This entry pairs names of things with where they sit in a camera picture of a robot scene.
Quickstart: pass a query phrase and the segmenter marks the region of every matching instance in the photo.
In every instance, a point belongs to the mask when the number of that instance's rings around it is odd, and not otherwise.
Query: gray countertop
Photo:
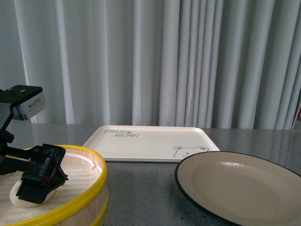
[[[12,121],[10,146],[69,144],[82,146],[95,125],[30,124]],[[301,174],[301,130],[204,129],[222,151],[261,157]],[[176,163],[108,162],[109,207],[102,225],[223,226],[199,210],[178,189]]]

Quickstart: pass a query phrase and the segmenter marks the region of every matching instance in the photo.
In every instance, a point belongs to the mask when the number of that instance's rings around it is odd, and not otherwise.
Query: white tray
[[[206,151],[219,151],[198,128],[102,126],[84,144],[106,161],[179,162]]]

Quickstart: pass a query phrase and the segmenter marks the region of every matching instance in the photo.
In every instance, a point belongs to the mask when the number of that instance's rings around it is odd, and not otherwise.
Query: wooden steamer
[[[7,226],[89,226],[100,225],[108,205],[107,166],[102,156],[88,148],[61,145],[66,153],[84,156],[102,172],[96,182],[70,202],[44,214]]]

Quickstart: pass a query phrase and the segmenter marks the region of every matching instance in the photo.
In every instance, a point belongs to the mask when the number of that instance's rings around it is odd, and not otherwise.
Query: curtain fold
[[[32,123],[292,129],[300,2],[3,0],[0,88],[43,87]]]

